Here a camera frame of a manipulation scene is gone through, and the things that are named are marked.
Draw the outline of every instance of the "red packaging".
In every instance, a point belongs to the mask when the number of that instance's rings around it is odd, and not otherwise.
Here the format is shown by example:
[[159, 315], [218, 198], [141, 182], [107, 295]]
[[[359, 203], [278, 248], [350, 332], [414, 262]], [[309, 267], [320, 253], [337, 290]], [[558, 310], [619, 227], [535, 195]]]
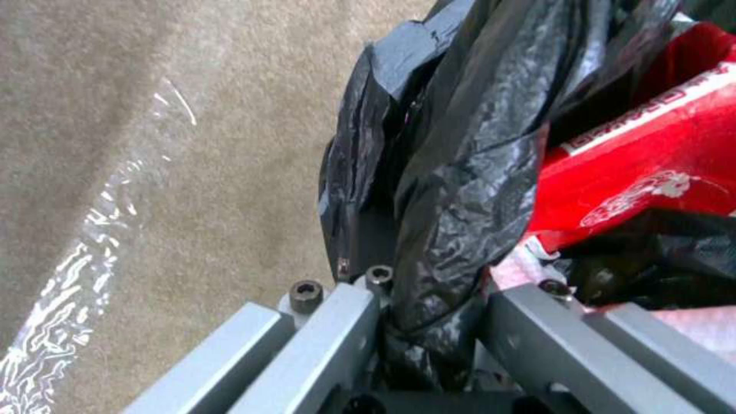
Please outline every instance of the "red packaging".
[[547, 252], [647, 208], [736, 211], [736, 38], [698, 24], [641, 85], [642, 105], [547, 153], [527, 233]]

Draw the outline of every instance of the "trash bag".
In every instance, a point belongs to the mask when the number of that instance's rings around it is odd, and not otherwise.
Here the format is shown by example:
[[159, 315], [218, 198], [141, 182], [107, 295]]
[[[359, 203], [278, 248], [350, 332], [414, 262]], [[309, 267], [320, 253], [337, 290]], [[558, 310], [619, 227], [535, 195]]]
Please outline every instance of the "trash bag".
[[353, 69], [319, 174], [318, 211], [336, 280], [393, 262], [393, 199], [379, 166], [472, 4], [441, 0], [423, 22], [406, 22], [368, 45]]
[[649, 210], [562, 250], [555, 267], [588, 306], [736, 304], [736, 218]]
[[526, 229], [549, 122], [621, 77], [635, 81], [678, 4], [642, 1], [615, 22], [607, 0], [477, 0], [447, 51], [418, 60], [398, 94], [372, 84], [367, 48], [325, 154], [319, 211], [338, 280], [377, 264], [361, 262], [365, 250], [392, 248], [373, 258], [394, 265], [381, 347], [389, 384], [462, 388], [479, 271]]

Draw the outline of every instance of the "hex socket bolt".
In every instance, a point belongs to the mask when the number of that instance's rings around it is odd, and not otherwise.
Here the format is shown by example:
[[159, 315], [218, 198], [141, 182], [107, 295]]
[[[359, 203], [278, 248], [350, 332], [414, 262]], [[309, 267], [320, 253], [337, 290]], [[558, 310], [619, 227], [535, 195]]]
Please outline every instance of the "hex socket bolt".
[[552, 296], [556, 300], [567, 303], [572, 301], [573, 299], [573, 291], [570, 290], [570, 287], [563, 282], [560, 282], [555, 279], [545, 279], [541, 281], [537, 286], [543, 291], [545, 291], [549, 296]]
[[289, 305], [294, 312], [309, 315], [322, 303], [322, 296], [322, 285], [319, 282], [298, 281], [289, 290]]
[[394, 286], [394, 270], [390, 266], [378, 265], [366, 270], [366, 287], [376, 295], [391, 295]]

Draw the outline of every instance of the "bolt head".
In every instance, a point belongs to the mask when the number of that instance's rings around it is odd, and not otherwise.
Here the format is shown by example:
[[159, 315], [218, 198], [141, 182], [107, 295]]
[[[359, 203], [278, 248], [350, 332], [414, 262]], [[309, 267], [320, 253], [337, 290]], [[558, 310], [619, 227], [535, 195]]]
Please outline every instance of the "bolt head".
[[323, 295], [322, 285], [319, 282], [298, 281], [289, 290], [289, 304], [295, 312], [308, 315], [322, 303]]

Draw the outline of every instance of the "gray metal bar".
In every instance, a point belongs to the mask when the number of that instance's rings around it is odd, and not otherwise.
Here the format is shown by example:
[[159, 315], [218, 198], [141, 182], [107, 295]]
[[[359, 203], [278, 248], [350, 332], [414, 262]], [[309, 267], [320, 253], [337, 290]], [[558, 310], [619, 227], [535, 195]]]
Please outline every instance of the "gray metal bar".
[[248, 303], [124, 412], [223, 413], [293, 333], [291, 317]]
[[707, 413], [736, 413], [736, 368], [635, 304], [583, 320]]
[[373, 352], [378, 301], [338, 284], [229, 413], [316, 413], [336, 385], [350, 388]]
[[594, 413], [697, 413], [634, 360], [536, 286], [491, 295], [481, 342], [521, 387], [553, 410], [562, 384]]

